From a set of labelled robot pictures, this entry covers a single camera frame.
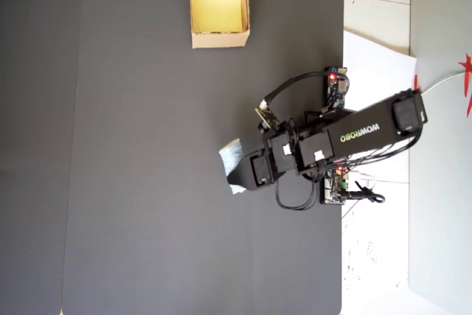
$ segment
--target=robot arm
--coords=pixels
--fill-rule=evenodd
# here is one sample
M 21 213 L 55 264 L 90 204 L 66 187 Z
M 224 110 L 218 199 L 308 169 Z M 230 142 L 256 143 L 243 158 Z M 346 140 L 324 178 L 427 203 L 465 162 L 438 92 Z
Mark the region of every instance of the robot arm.
M 336 77 L 347 79 L 339 73 Z M 266 99 L 256 112 L 263 119 L 260 129 L 264 148 L 244 156 L 227 177 L 230 184 L 247 190 L 274 184 L 289 170 L 318 182 L 329 171 L 343 167 L 349 170 L 355 164 L 387 159 L 413 146 L 427 122 L 421 93 L 412 90 L 402 91 L 359 112 L 340 108 L 319 114 L 302 127 L 280 122 L 268 108 Z M 348 159 L 353 154 L 411 138 L 410 143 L 391 153 L 375 154 L 358 161 Z M 355 198 L 355 193 L 344 197 Z

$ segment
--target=circuit board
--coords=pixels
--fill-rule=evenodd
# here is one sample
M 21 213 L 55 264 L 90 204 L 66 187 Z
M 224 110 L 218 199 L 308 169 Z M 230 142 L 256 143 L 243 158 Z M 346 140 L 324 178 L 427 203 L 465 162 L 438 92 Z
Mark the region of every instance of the circuit board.
M 348 178 L 348 175 L 344 174 L 341 170 L 335 170 L 333 175 L 325 176 L 321 202 L 323 204 L 344 204 L 344 200 L 342 201 L 339 198 L 339 193 L 347 191 L 349 188 Z
M 328 72 L 347 75 L 347 68 L 326 68 Z M 327 105 L 328 110 L 344 108 L 344 98 L 349 90 L 349 82 L 345 79 L 330 75 L 327 78 Z

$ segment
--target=white tile floor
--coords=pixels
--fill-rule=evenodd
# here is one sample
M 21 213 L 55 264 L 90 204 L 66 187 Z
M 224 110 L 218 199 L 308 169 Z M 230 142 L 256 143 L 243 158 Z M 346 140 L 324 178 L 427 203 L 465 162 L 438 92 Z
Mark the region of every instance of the white tile floor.
M 344 28 L 409 54 L 410 0 L 344 0 Z M 367 305 L 408 289 L 408 154 L 371 166 L 382 205 L 343 207 L 342 314 L 367 314 Z

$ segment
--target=dark gray table mat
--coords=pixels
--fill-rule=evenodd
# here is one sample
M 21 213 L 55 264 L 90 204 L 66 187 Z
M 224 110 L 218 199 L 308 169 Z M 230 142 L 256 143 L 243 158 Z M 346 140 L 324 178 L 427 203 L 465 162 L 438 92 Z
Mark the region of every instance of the dark gray table mat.
M 80 0 L 0 0 L 0 314 L 57 315 Z
M 341 210 L 231 195 L 218 151 L 260 147 L 262 97 L 342 64 L 343 0 L 250 2 L 245 48 L 195 50 L 189 0 L 83 0 L 65 315 L 339 313 Z M 321 97 L 301 83 L 274 110 Z M 282 179 L 288 204 L 309 191 Z

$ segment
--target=cardboard box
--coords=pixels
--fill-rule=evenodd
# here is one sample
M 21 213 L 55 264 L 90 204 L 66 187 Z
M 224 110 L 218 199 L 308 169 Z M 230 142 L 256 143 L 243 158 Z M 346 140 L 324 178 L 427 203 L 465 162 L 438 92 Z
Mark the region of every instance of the cardboard box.
M 249 0 L 190 0 L 192 48 L 244 46 Z

